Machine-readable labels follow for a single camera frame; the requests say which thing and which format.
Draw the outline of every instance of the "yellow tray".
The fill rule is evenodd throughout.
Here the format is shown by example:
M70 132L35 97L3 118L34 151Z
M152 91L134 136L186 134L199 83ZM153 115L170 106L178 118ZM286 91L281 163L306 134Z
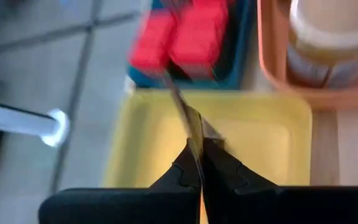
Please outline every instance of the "yellow tray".
M311 110L284 95L184 91L226 139L230 153L279 185L310 182ZM149 187L186 144L186 133L166 90L136 91L125 103L104 187Z

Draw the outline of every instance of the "blue tray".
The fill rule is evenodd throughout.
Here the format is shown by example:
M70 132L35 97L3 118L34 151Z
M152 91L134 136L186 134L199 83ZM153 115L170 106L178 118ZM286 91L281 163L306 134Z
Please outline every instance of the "blue tray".
M163 8L159 0L153 0L152 9ZM238 38L235 46L235 56L232 68L224 79L216 80L174 80L180 88L187 89L219 89L238 90L241 87L241 79L244 73L244 62L248 48L248 42L256 12L256 0L236 0L235 20L238 24ZM165 88L161 79L150 78L136 68L129 66L128 74L137 87Z

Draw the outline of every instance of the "plastic tray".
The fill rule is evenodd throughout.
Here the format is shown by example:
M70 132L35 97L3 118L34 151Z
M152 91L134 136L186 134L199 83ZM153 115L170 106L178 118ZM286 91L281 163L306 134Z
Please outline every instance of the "plastic tray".
M307 88L297 86L287 80L286 53L289 20L279 10L283 5L278 4L277 0L258 0L259 57L265 76L276 88L302 96L313 108L358 107L358 80L352 86L338 90Z
M310 183L311 110L303 100L234 92L183 93L247 167L276 184ZM104 186L149 187L185 144L185 130L170 93L136 91L122 110Z
M153 0L152 9L161 8L159 0ZM236 42L236 51L233 66L229 75L218 82L214 80L183 81L175 80L180 88L193 89L222 89L236 90L241 87L241 79L244 73L244 62L246 59L249 34L254 23L256 12L256 0L237 0L236 1L236 19L239 21L238 36ZM159 79L149 78L132 66L128 68L128 75L138 87L146 88L165 88L163 82Z

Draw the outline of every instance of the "orange tray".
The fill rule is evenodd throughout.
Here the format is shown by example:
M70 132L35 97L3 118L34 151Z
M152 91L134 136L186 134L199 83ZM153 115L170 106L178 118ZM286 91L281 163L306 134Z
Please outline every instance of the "orange tray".
M265 76L277 89L302 96L314 109L358 108L358 80L347 88L330 90L303 87L287 79L289 20L282 9L277 0L258 0L259 60Z

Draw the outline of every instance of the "gray tile floor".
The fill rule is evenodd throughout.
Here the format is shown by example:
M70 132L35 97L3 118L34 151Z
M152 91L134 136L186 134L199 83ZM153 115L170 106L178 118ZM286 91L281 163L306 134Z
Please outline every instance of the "gray tile floor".
M126 55L143 0L28 0L0 26L0 103L67 112L60 149L8 134L0 153L0 223L37 223L54 190L96 187L124 96Z

